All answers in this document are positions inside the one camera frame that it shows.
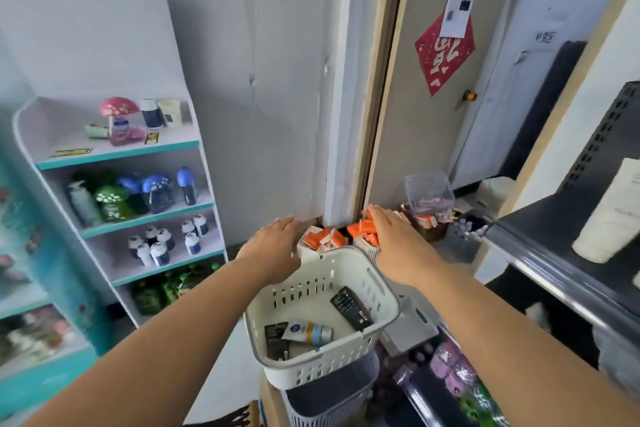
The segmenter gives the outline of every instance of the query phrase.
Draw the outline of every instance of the basket handle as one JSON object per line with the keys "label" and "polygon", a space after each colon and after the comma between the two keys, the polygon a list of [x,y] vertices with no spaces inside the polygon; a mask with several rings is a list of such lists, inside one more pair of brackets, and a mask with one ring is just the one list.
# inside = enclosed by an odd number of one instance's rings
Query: basket handle
{"label": "basket handle", "polygon": [[378,277],[376,277],[376,274],[373,273],[373,270],[371,270],[370,268],[367,268],[367,273],[369,274],[369,277],[371,277],[371,279],[373,280],[373,283],[376,284],[376,287],[378,287],[378,290],[380,291],[380,293],[382,295],[385,295],[385,289],[384,287],[382,287],[382,284],[380,284],[380,280],[378,280]]}

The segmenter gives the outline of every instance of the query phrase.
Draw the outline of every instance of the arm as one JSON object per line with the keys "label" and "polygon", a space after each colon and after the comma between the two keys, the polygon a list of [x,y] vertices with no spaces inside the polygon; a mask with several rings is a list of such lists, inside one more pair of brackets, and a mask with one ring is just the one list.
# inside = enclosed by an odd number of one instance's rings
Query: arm
{"label": "arm", "polygon": [[298,224],[261,229],[235,261],[130,334],[25,426],[181,426],[249,302],[300,267],[291,254]]}
{"label": "arm", "polygon": [[416,287],[443,317],[514,427],[631,427],[640,406],[473,277],[448,266],[412,227],[372,206],[378,267]]}

